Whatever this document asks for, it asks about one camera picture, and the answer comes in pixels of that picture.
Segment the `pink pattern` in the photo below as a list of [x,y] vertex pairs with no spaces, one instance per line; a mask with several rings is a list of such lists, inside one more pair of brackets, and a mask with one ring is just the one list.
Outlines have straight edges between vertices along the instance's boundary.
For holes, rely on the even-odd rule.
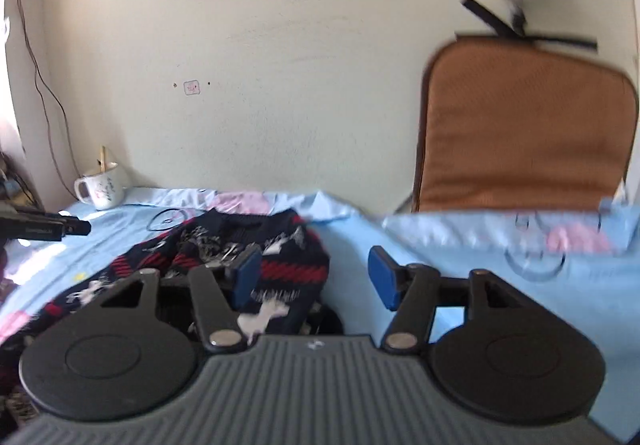
[[263,214],[271,212],[271,203],[261,192],[222,192],[209,208],[225,214]]
[[546,238],[549,251],[580,251],[583,253],[607,253],[612,248],[603,232],[593,227],[574,222],[565,227],[555,227]]
[[24,311],[14,311],[7,315],[0,323],[0,344],[22,329],[30,320],[31,315]]

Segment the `chopstick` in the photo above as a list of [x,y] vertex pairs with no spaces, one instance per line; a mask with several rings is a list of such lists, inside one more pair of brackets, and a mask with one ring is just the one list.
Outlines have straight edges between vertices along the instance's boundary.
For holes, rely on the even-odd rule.
[[104,145],[100,145],[100,172],[107,172],[107,149]]

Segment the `blue gripper pad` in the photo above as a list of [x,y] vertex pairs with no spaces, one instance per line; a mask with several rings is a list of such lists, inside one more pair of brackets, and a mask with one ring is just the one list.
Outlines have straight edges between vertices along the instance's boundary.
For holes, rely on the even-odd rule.
[[236,284],[232,290],[231,308],[234,310],[244,306],[251,297],[251,292],[260,279],[262,252],[259,248],[239,255],[233,262],[236,269]]
[[396,311],[402,301],[404,270],[382,247],[369,250],[369,278],[388,310]]

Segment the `white mug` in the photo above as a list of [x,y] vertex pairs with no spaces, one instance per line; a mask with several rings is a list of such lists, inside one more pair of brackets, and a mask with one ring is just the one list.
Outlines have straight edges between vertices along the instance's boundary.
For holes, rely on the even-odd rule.
[[[79,178],[74,183],[76,196],[82,203],[95,206],[98,210],[113,208],[122,203],[124,199],[124,185],[122,182],[122,169],[117,163],[110,162],[106,165],[106,171],[101,172],[100,168],[93,169]],[[88,196],[83,196],[80,186],[84,184],[89,192]]]

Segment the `cream wall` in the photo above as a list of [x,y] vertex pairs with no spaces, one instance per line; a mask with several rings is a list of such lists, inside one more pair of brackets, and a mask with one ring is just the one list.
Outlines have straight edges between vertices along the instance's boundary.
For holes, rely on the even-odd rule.
[[[104,143],[141,184],[322,188],[373,211],[412,188],[427,60],[483,28],[460,0],[32,1],[83,168]],[[531,30],[596,36],[600,58],[637,82],[632,0],[526,11]],[[12,92],[24,63],[10,64]],[[192,79],[202,92],[185,96]],[[633,190],[639,176],[634,165]]]
[[[38,60],[40,73],[50,84],[51,77],[44,35],[43,0],[22,0],[22,5],[31,47]],[[4,12],[9,17],[11,24],[11,33],[5,44],[6,65],[11,91],[10,99],[13,102],[20,140],[26,156],[24,167],[26,167],[26,171],[45,206],[49,210],[57,211],[70,204],[73,197],[60,184],[52,163],[42,101],[34,86],[34,66],[26,49],[17,1],[4,0]],[[75,176],[68,156],[66,138],[63,134],[62,115],[51,96],[44,90],[44,86],[40,85],[40,89],[47,104],[52,145],[59,161],[60,170],[67,183],[71,184]]]
[[[4,3],[0,17],[4,17]],[[6,65],[5,50],[0,50],[0,68]],[[26,166],[26,156],[18,132],[18,123],[15,118],[14,103],[12,102],[9,86],[9,76],[5,71],[0,71],[0,150],[7,155],[18,171],[31,180]]]

